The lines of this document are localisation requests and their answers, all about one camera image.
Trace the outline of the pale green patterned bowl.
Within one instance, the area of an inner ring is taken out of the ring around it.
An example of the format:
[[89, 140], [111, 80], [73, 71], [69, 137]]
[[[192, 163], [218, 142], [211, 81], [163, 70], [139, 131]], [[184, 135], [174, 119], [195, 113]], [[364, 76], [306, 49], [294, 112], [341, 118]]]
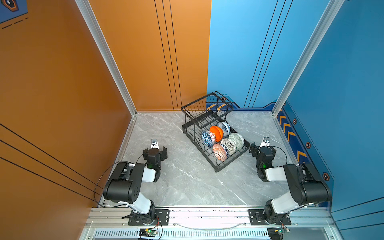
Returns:
[[245, 144], [243, 136], [239, 133], [231, 133], [229, 135], [229, 139], [234, 143], [237, 150], [242, 149], [243, 145]]

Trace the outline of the white black lattice bowl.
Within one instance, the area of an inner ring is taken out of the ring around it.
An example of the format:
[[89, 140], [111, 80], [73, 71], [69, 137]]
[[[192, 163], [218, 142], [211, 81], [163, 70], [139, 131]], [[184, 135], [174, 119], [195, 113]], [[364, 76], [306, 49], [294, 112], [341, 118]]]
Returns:
[[229, 138], [224, 138], [221, 140], [221, 145], [226, 149], [228, 152], [227, 155], [232, 155], [237, 150], [236, 145], [233, 143], [233, 141]]

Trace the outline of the red white patterned bowl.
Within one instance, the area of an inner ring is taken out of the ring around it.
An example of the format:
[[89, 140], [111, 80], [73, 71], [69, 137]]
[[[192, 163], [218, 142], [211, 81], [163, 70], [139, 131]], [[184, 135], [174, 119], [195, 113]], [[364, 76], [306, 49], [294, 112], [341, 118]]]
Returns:
[[215, 157], [221, 161], [224, 162], [227, 159], [227, 151], [226, 148], [222, 144], [214, 144], [213, 145], [213, 152]]

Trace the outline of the blue floral white bowl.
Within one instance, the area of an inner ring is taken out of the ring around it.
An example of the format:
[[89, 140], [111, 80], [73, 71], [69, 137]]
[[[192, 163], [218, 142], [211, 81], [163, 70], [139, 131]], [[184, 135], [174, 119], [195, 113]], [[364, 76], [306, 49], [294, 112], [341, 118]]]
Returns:
[[218, 122], [217, 127], [221, 128], [223, 130], [223, 138], [227, 138], [229, 134], [231, 133], [231, 127], [226, 122]]

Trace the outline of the orange plastic bowl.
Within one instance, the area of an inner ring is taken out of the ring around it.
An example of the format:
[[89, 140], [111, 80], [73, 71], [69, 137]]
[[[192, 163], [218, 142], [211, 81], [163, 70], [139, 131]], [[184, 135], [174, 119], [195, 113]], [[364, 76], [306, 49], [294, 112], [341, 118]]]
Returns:
[[222, 128], [220, 128], [218, 126], [210, 127], [210, 132], [215, 135], [215, 139], [216, 139], [217, 143], [220, 142], [224, 137], [224, 132], [223, 132]]

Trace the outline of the dark blue patterned bowl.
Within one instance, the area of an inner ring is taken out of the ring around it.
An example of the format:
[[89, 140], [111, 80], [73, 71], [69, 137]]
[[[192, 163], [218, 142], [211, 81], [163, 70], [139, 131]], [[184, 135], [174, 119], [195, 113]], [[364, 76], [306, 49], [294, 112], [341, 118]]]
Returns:
[[208, 148], [211, 148], [216, 143], [215, 135], [210, 131], [203, 131], [202, 141]]

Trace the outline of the black wire dish rack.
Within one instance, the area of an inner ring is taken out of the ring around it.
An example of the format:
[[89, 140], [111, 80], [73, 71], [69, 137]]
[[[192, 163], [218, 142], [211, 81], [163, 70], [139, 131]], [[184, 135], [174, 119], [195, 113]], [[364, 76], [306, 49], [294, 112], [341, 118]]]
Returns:
[[183, 133], [216, 173], [250, 149], [251, 144], [228, 123], [234, 104], [221, 93], [207, 94], [181, 110], [185, 114]]

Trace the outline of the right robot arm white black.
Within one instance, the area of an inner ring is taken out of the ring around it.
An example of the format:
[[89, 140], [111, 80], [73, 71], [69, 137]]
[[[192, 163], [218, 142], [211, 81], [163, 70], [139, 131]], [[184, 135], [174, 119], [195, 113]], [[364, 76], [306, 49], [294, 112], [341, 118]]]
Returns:
[[263, 210], [249, 210], [252, 225], [281, 224], [292, 211], [332, 200], [330, 188], [312, 164], [273, 167], [276, 150], [265, 142], [259, 147], [252, 144], [250, 153], [257, 160], [258, 177], [263, 182], [286, 182], [289, 187], [287, 193], [268, 200]]

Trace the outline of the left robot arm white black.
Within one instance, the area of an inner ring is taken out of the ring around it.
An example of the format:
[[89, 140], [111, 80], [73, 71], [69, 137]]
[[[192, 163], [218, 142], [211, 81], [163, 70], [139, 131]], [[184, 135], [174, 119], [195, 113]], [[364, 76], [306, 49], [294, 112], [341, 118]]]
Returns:
[[156, 183], [161, 176], [161, 163], [168, 158], [168, 150], [157, 144], [143, 150], [146, 163], [119, 162], [109, 177], [103, 192], [104, 199], [123, 204], [132, 211], [122, 217], [132, 224], [151, 225], [160, 222], [154, 201], [141, 193], [143, 182]]

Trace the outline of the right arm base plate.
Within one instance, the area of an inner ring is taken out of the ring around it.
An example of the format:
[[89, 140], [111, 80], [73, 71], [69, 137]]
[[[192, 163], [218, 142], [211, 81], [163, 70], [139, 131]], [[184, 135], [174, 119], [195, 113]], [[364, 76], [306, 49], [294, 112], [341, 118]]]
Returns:
[[284, 225], [290, 226], [292, 224], [288, 214], [276, 214], [275, 212], [266, 212], [262, 209], [248, 210], [249, 219], [252, 226], [257, 225]]

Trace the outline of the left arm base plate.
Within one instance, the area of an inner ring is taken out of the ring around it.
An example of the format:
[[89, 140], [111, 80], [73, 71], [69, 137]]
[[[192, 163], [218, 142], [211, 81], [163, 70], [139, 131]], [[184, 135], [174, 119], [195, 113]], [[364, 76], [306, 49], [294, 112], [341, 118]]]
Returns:
[[143, 215], [135, 214], [131, 212], [132, 217], [129, 218], [129, 226], [155, 226], [158, 224], [158, 221], [162, 226], [168, 226], [170, 220], [170, 210], [169, 209], [156, 209], [154, 212], [154, 219], [145, 218]]

